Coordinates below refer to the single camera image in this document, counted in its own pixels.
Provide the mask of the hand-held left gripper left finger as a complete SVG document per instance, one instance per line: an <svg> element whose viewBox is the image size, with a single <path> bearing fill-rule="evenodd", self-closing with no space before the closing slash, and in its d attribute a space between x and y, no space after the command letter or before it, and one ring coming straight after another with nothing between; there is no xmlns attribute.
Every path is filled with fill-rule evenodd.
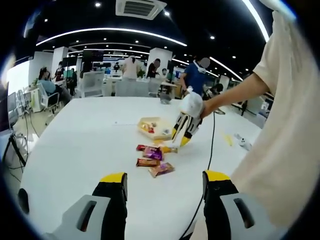
<svg viewBox="0 0 320 240"><path fill-rule="evenodd" d="M101 178L91 195L84 195L62 215L61 224L44 240L123 240L125 238L128 176Z"/></svg>

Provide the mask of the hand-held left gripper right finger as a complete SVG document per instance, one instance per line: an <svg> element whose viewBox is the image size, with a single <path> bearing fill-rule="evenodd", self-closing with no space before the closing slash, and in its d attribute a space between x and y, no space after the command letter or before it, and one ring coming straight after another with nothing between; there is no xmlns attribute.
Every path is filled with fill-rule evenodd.
<svg viewBox="0 0 320 240"><path fill-rule="evenodd" d="M274 226L264 207L254 198L237 190L221 172L205 170L203 200L209 240L281 240L285 228Z"/></svg>

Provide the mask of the person's right hand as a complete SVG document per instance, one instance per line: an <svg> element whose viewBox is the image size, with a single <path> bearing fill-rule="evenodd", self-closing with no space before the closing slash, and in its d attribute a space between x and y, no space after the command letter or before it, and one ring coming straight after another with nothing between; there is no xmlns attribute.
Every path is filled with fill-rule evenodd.
<svg viewBox="0 0 320 240"><path fill-rule="evenodd" d="M215 110L217 110L220 106L221 106L221 101L219 100L219 98L216 96L214 98L211 98L209 100L205 100L203 102L203 111L200 115L201 119L206 118L207 116L209 116L212 112L214 112Z"/></svg>

